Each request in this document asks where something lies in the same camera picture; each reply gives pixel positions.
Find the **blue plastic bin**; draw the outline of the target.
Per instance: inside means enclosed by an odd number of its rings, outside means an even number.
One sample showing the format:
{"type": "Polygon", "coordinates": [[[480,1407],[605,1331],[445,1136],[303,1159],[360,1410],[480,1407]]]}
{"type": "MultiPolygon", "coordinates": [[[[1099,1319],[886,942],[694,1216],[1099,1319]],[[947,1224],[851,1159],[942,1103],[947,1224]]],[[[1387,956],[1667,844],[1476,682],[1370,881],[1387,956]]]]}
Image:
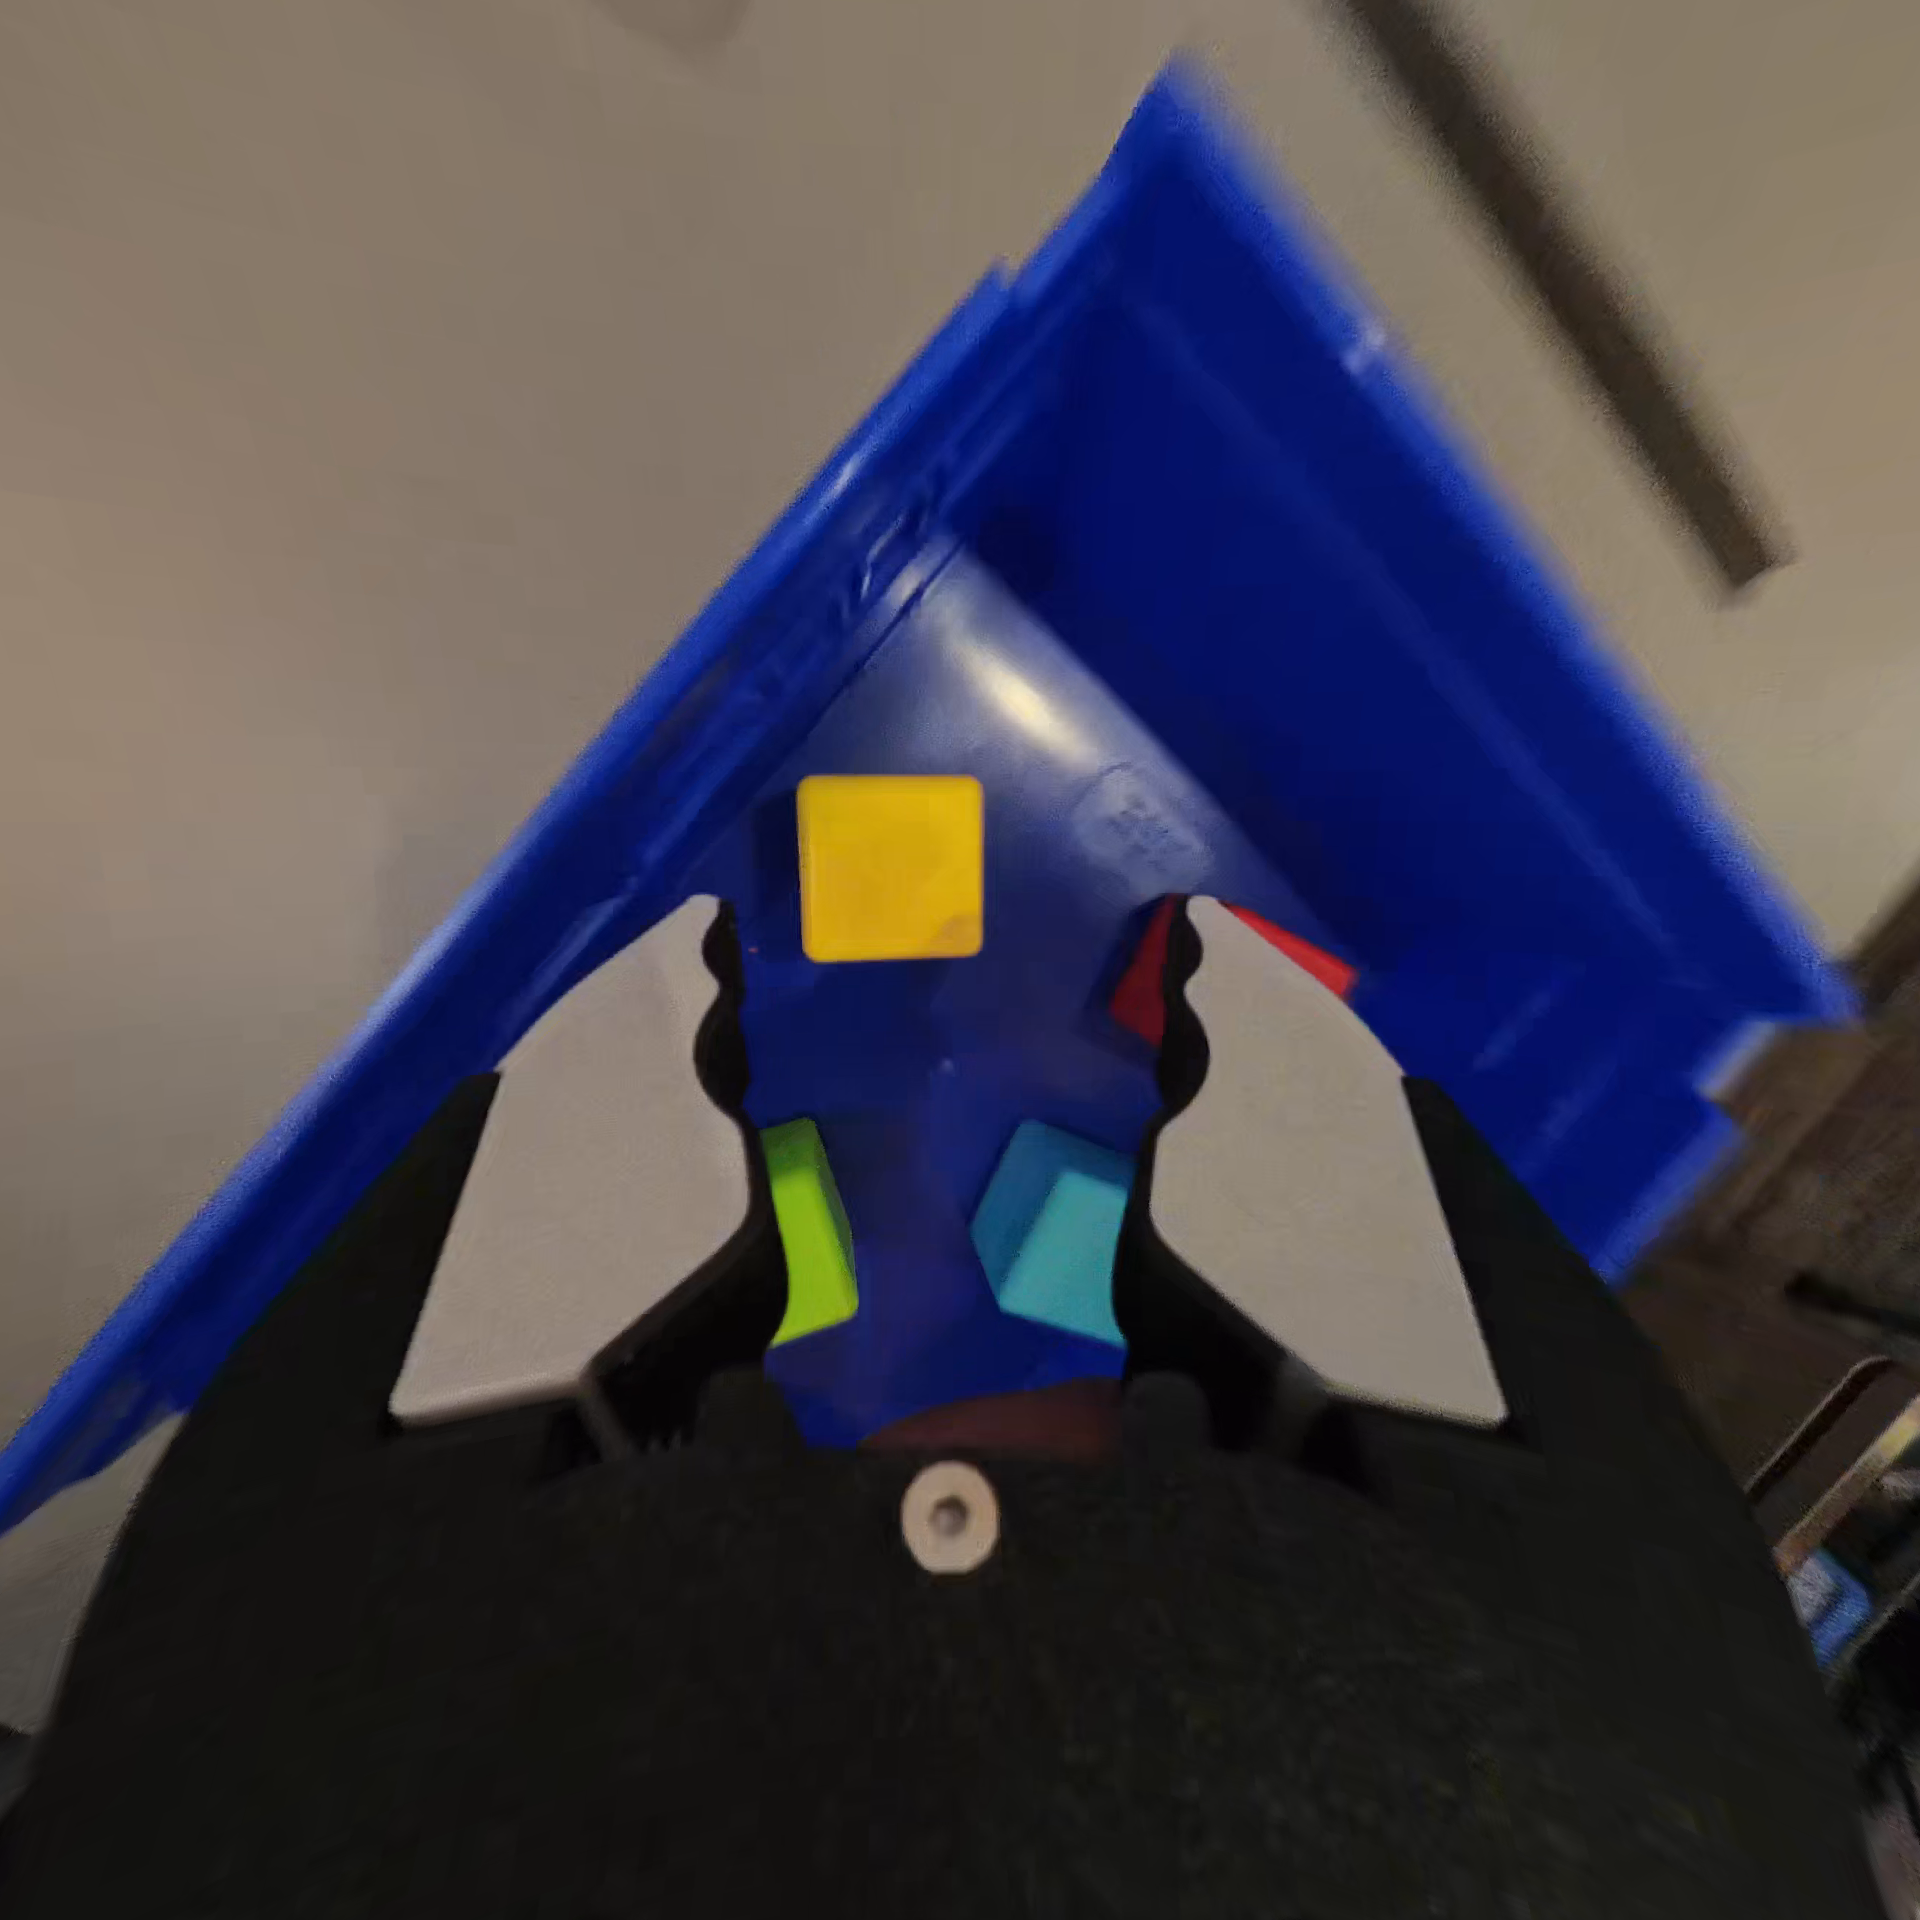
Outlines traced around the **blue plastic bin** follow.
{"type": "Polygon", "coordinates": [[[1147,911],[1351,960],[1619,1280],[1738,1143],[1714,1072],[1855,996],[1448,434],[1344,271],[1171,66],[616,707],[4,1450],[4,1526],[186,1410],[471,1074],[685,896],[735,911],[750,1111],[812,1118],[859,1310],[780,1361],[826,1442],[1101,1363],[992,1305],[1019,1120],[1131,1150],[1108,1017],[1147,911]],[[799,946],[804,777],[973,777],[973,959],[799,946]]]}

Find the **grey desk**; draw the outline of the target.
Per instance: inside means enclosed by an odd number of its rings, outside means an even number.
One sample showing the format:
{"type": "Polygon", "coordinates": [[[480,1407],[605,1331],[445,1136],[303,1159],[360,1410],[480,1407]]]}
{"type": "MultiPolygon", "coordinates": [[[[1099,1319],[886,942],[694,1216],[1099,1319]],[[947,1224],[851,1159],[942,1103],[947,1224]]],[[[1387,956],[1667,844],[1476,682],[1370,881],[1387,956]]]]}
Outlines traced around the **grey desk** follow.
{"type": "Polygon", "coordinates": [[[1915,868],[1915,4],[1446,4],[1726,591],[1341,4],[4,4],[4,1439],[1194,50],[1829,945],[1915,868]]]}

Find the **yellow cube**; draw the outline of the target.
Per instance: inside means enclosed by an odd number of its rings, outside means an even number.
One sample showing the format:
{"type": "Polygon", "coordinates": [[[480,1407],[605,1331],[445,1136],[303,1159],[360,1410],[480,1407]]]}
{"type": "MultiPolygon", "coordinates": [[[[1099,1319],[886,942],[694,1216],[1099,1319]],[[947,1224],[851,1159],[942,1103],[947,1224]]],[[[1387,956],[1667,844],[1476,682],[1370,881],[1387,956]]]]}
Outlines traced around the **yellow cube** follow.
{"type": "Polygon", "coordinates": [[[979,956],[984,793],[970,775],[810,775],[799,946],[820,967],[979,956]]]}

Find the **cyan cube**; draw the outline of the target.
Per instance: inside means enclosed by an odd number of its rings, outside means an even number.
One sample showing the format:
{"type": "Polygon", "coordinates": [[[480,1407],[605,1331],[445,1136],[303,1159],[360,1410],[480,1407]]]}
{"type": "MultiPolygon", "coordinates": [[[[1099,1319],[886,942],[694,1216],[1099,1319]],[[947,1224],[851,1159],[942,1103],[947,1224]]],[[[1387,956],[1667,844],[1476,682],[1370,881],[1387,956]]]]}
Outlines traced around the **cyan cube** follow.
{"type": "Polygon", "coordinates": [[[997,1307],[1119,1352],[1112,1266],[1133,1177],[1133,1158],[1021,1120],[970,1230],[997,1307]]]}

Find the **red cube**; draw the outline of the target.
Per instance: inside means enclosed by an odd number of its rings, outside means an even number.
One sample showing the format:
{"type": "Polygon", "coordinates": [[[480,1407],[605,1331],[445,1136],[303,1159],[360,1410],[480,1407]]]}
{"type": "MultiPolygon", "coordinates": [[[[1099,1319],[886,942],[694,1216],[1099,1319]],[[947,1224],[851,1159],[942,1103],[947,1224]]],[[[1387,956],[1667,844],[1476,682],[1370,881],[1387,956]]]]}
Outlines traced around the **red cube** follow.
{"type": "MultiPolygon", "coordinates": [[[[1162,1044],[1166,1027],[1164,971],[1175,906],[1175,896],[1164,896],[1147,911],[1133,953],[1125,962],[1108,999],[1111,1019],[1152,1050],[1162,1044]]],[[[1360,971],[1351,960],[1307,942],[1295,930],[1258,915],[1248,906],[1228,904],[1228,912],[1299,969],[1316,979],[1338,999],[1348,1001],[1354,996],[1360,971]]]]}

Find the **green cube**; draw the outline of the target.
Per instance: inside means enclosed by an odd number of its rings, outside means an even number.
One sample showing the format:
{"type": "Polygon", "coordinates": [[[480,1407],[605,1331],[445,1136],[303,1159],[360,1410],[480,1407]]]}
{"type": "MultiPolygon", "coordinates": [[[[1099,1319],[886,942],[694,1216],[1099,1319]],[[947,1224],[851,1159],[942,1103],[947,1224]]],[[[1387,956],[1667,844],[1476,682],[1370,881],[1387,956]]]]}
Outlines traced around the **green cube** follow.
{"type": "Polygon", "coordinates": [[[847,1211],[810,1118],[758,1134],[784,1255],[787,1305],[775,1350],[856,1316],[856,1257],[847,1211]]]}

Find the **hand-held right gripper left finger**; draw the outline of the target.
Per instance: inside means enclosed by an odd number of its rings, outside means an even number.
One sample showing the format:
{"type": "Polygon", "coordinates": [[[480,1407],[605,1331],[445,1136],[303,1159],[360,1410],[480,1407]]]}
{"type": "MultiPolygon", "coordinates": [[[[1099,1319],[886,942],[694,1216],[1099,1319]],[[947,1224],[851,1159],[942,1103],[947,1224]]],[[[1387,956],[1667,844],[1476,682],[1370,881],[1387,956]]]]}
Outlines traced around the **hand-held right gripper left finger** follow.
{"type": "Polygon", "coordinates": [[[747,1120],[735,912],[691,896],[560,996],[496,1078],[391,1391],[410,1428],[568,1399],[691,1433],[787,1310],[747,1120]]]}

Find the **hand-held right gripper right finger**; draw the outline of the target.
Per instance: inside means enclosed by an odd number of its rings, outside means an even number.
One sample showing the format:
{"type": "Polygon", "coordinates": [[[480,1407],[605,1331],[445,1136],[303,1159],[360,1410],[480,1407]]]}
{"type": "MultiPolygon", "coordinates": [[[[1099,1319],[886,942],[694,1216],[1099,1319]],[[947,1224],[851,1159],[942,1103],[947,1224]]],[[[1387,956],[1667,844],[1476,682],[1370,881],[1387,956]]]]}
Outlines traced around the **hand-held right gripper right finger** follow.
{"type": "Polygon", "coordinates": [[[1212,896],[1164,912],[1158,1104],[1112,1264],[1131,1377],[1214,1433],[1331,1407],[1498,1433],[1506,1395],[1403,1072],[1351,1007],[1212,896]]]}

